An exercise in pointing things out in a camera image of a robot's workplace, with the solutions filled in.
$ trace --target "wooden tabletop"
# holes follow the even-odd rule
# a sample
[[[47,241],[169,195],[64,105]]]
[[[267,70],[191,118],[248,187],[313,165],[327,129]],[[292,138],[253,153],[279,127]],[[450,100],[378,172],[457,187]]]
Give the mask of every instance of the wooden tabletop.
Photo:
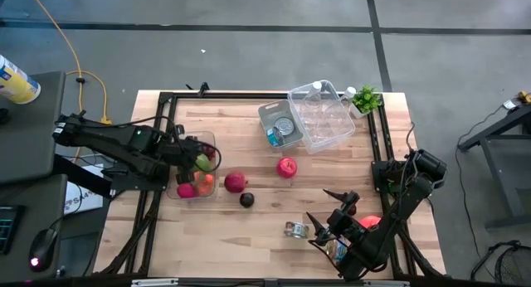
[[[132,120],[155,115],[158,90],[139,91]],[[387,121],[395,157],[407,153],[406,134],[410,116],[403,93],[384,93]],[[222,152],[217,170],[217,193],[213,198],[182,201],[163,195],[158,213],[150,276],[337,279],[327,258],[307,240],[286,237],[286,221],[310,224],[305,212],[321,222],[339,202],[322,192],[354,190],[361,197],[356,219],[382,215],[379,196],[373,190],[370,163],[373,152],[367,118],[355,119],[355,133],[339,146],[309,155],[304,145],[284,153],[272,153],[258,118],[258,107],[275,100],[180,100],[176,120],[187,132],[211,131]],[[375,114],[382,141],[381,123]],[[414,134],[410,144],[416,147]],[[385,159],[385,149],[380,149]],[[294,178],[282,179],[275,166],[283,156],[299,165]],[[247,192],[255,195],[245,209],[239,194],[223,187],[233,170],[248,178]],[[95,271],[105,268],[128,240],[134,222],[138,192],[124,192],[110,204],[109,214],[95,262]],[[412,239],[440,272],[445,268],[431,209],[421,203],[408,221]],[[403,246],[397,243],[402,269],[407,270]],[[136,266],[141,261],[144,239],[139,243]],[[390,267],[366,278],[390,279]]]

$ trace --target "canned food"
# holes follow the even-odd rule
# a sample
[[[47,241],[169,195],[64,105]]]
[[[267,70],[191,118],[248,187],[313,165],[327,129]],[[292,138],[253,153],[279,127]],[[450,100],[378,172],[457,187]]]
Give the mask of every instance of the canned food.
[[[286,117],[278,118],[275,121],[275,127],[279,129],[280,133],[285,137],[292,134],[293,131],[295,130],[293,120],[286,118]]]
[[[0,56],[0,95],[18,105],[32,102],[41,86],[8,59]]]
[[[279,147],[284,145],[284,136],[280,133],[280,130],[274,126],[270,129],[267,129],[267,139],[273,147]]]
[[[308,238],[309,227],[305,224],[287,221],[284,227],[284,235],[295,238]]]
[[[327,242],[324,248],[326,255],[328,255],[336,265],[345,257],[348,251],[348,248],[338,240]]]

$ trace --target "yellow can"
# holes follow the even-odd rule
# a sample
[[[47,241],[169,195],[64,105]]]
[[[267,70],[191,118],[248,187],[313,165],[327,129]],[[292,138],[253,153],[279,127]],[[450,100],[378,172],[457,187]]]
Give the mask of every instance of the yellow can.
[[[18,105],[32,102],[41,93],[41,85],[8,59],[0,55],[0,95]]]

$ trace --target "red object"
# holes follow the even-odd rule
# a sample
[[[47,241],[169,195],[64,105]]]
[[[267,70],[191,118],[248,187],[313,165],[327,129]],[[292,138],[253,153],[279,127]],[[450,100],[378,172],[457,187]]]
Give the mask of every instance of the red object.
[[[225,177],[225,188],[229,192],[243,192],[248,181],[242,172],[230,172]]]
[[[382,218],[379,216],[366,216],[361,221],[359,221],[362,226],[369,228],[370,226],[377,225]]]
[[[191,183],[179,184],[179,186],[177,187],[177,194],[183,199],[188,199],[197,196],[196,192],[193,190],[193,185]]]
[[[281,158],[276,164],[276,172],[282,178],[292,178],[297,173],[297,163],[293,158]]]

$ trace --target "small plant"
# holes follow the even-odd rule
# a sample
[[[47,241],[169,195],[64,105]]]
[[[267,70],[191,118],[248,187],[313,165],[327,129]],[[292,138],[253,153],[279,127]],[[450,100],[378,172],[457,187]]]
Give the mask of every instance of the small plant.
[[[363,85],[362,89],[356,93],[352,102],[362,114],[366,114],[373,109],[376,109],[382,102],[380,101],[382,95],[374,93],[375,87],[371,85]]]

